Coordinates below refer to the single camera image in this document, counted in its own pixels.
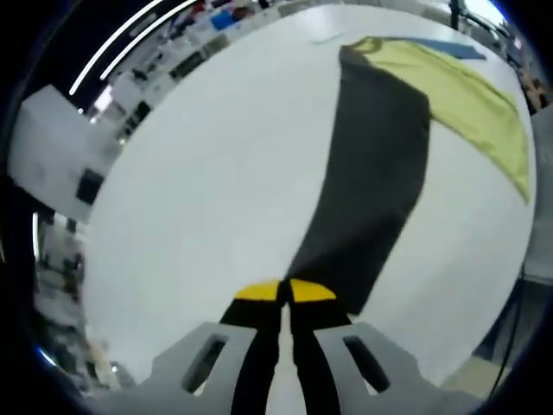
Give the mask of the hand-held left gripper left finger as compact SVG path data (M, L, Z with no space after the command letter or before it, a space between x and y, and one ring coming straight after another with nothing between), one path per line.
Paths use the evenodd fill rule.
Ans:
M219 322L205 322L153 362L157 414L263 414L278 361L278 281L240 290Z

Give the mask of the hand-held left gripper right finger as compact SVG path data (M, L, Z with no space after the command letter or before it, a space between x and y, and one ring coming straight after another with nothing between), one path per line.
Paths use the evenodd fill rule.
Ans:
M418 414L416 360L365 323L353 323L327 287L292 278L293 362L309 414Z

